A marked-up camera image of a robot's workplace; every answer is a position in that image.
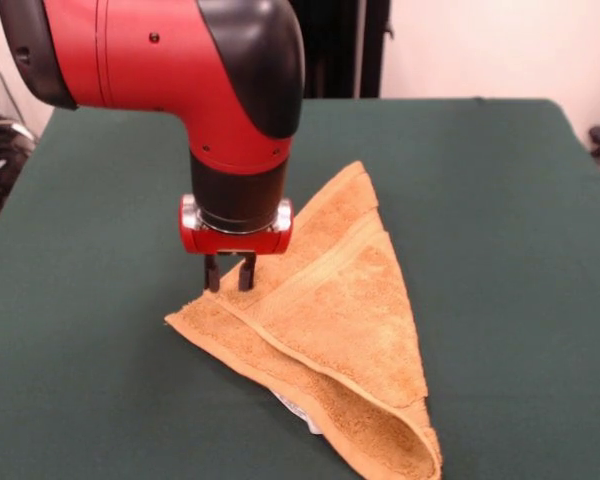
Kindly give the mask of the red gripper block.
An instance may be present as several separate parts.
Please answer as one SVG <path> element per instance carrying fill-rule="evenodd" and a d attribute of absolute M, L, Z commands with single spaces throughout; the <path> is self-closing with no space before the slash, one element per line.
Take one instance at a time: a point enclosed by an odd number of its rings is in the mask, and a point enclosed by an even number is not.
<path fill-rule="evenodd" d="M 251 233 L 227 233 L 213 229 L 202 220 L 201 209 L 192 194 L 181 197 L 179 205 L 179 234 L 186 252 L 204 256 L 204 288 L 210 292 L 220 289 L 220 271 L 216 261 L 221 253 L 255 253 L 277 255 L 284 253 L 290 243 L 294 211 L 289 199 L 278 205 L 273 222 L 263 230 Z M 255 255 L 244 255 L 240 265 L 238 288 L 250 291 L 254 286 Z"/>

